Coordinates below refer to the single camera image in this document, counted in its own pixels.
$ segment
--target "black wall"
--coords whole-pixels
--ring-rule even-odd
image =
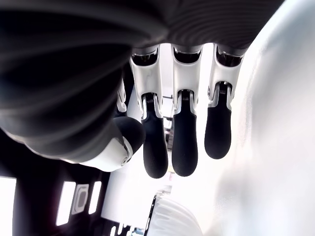
[[[50,160],[32,153],[0,131],[0,176],[17,179],[13,236],[100,236],[100,218],[109,173],[96,168]],[[71,215],[65,225],[56,226],[59,200],[64,181],[89,184],[85,210]],[[89,215],[95,181],[102,181],[97,209]]]

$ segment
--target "black rubber fingertip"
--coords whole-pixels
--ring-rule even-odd
[[[120,112],[118,110],[118,108],[116,107],[116,110],[115,110],[115,113],[114,113],[114,117],[127,117],[127,116],[128,116],[127,111]]]
[[[181,112],[174,115],[172,164],[176,174],[187,177],[195,171],[197,163],[196,115],[191,113],[189,101],[182,101]]]
[[[133,154],[142,146],[146,139],[146,133],[142,124],[131,117],[117,117],[113,119],[122,135],[128,140]]]
[[[221,159],[231,146],[231,111],[226,104],[208,108],[205,150],[209,157]]]
[[[150,177],[161,178],[168,168],[163,118],[157,118],[155,112],[147,112],[142,124],[146,131],[143,145],[144,167]]]

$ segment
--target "white surface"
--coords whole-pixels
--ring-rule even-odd
[[[164,97],[162,105],[162,115],[164,117],[172,117],[173,100],[171,98]]]
[[[75,182],[65,181],[63,183],[63,190],[60,196],[58,214],[56,219],[57,226],[68,223],[74,190]]]
[[[115,232],[116,232],[116,226],[113,226],[110,231],[110,236],[115,236]]]
[[[101,181],[97,181],[94,183],[92,197],[91,197],[91,203],[90,203],[90,208],[89,208],[89,214],[93,214],[94,212],[96,212],[97,202],[98,202],[98,197],[99,197],[99,192],[100,192],[101,186],[102,186]]]
[[[171,97],[173,95],[172,88],[172,47],[169,43],[163,43],[159,47],[160,49],[160,66],[161,66],[161,77],[163,96]]]
[[[12,236],[15,178],[0,177],[0,235]]]
[[[205,236],[315,235],[314,13],[314,0],[287,0],[247,51],[232,101],[232,145],[222,160],[203,147],[213,48],[204,46],[199,162],[192,176],[174,179],[172,197],[191,210]],[[136,112],[128,111],[140,117]],[[140,149],[129,168],[113,173],[105,205],[109,219],[144,228],[156,186],[142,163]]]

